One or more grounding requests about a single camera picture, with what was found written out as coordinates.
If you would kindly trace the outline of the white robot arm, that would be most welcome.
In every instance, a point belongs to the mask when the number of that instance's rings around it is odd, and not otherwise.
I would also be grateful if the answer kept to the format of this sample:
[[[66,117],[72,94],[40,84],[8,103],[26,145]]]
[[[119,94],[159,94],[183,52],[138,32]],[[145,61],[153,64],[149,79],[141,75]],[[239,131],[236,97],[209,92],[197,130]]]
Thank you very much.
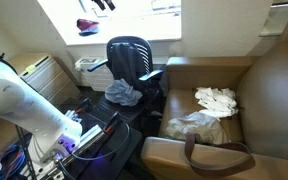
[[[40,166],[52,151],[66,156],[81,142],[81,124],[65,116],[1,61],[0,118],[32,133],[28,151]]]

